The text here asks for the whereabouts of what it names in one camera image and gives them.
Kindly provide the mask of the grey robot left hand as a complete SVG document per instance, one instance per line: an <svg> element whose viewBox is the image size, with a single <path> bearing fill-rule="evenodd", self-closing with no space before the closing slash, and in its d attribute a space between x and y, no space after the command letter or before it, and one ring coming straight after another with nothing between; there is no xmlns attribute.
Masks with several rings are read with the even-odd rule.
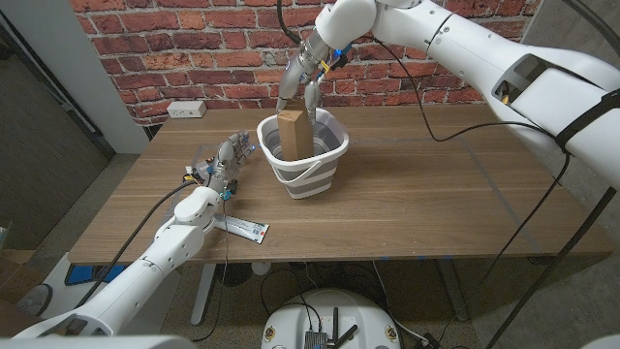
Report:
<svg viewBox="0 0 620 349"><path fill-rule="evenodd" d="M211 173L205 186L222 194L226 200L234 195L238 187L236 178L240 169L255 149L250 144L247 131L240 130L232 134L220 144L216 156L210 163Z"/></svg>

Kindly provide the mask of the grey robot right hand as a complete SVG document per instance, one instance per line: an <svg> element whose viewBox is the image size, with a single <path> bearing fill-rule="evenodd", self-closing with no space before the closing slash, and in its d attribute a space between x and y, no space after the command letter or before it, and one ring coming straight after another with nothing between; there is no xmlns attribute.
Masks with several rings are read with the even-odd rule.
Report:
<svg viewBox="0 0 620 349"><path fill-rule="evenodd" d="M313 31L299 50L289 59L285 72L280 79L276 111L282 111L298 91L299 85L305 85L303 101L311 125L316 122L316 108L320 102L320 87L317 80L312 80L323 63L328 59L330 47L317 31Z"/></svg>

